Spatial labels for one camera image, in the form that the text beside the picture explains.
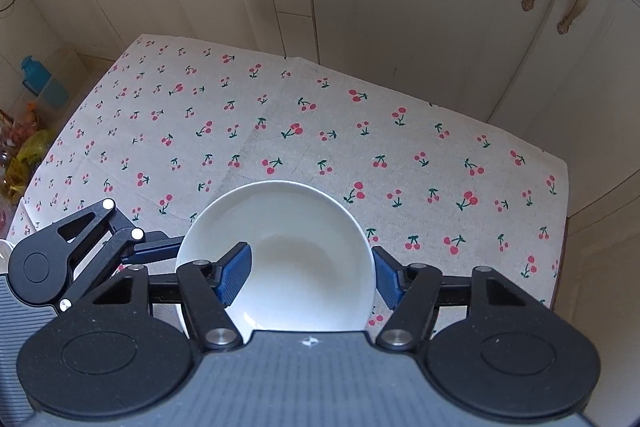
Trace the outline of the plain white bowl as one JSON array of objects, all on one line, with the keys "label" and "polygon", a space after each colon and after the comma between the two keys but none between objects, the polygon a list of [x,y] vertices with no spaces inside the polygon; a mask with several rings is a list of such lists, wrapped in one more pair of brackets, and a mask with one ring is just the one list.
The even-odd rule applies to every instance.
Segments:
[{"label": "plain white bowl", "polygon": [[366,327],[375,293],[372,251],[337,200],[293,181],[240,186],[196,218],[176,263],[217,261],[240,242],[250,246],[252,266],[227,312],[243,338]]}]

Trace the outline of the blue plastic bottle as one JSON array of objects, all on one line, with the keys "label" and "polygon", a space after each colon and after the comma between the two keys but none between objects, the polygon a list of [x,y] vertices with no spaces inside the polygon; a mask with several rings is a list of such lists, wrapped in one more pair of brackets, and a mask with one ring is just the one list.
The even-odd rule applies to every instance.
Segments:
[{"label": "blue plastic bottle", "polygon": [[51,73],[46,69],[46,66],[29,55],[23,58],[21,69],[23,72],[23,86],[31,94],[40,95],[51,79]]}]

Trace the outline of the yellow plastic bag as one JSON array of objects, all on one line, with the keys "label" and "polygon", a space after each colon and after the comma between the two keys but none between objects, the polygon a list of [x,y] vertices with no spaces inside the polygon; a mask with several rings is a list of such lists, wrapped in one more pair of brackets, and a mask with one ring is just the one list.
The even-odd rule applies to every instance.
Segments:
[{"label": "yellow plastic bag", "polygon": [[16,205],[24,196],[35,173],[53,141],[50,130],[39,130],[31,135],[15,153],[1,152],[1,196]]}]

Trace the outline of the cherry print tablecloth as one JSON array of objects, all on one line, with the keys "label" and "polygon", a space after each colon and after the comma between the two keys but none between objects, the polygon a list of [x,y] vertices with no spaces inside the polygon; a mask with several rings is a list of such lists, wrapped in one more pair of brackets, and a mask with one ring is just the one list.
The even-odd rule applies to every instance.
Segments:
[{"label": "cherry print tablecloth", "polygon": [[452,110],[302,58],[143,35],[81,102],[29,183],[17,243],[114,198],[181,235],[232,188],[329,194],[370,244],[448,275],[489,265],[543,305],[559,273],[565,162]]}]

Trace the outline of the white kitchen cabinets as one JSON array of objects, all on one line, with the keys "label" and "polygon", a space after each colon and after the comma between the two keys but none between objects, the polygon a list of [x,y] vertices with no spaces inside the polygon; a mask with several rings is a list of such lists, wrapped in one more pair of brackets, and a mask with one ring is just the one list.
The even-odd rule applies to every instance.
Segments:
[{"label": "white kitchen cabinets", "polygon": [[452,110],[565,162],[556,312],[600,348],[590,412],[639,412],[639,0],[1,0],[1,106],[23,58],[76,52],[99,77],[134,40],[183,37],[280,57]]}]

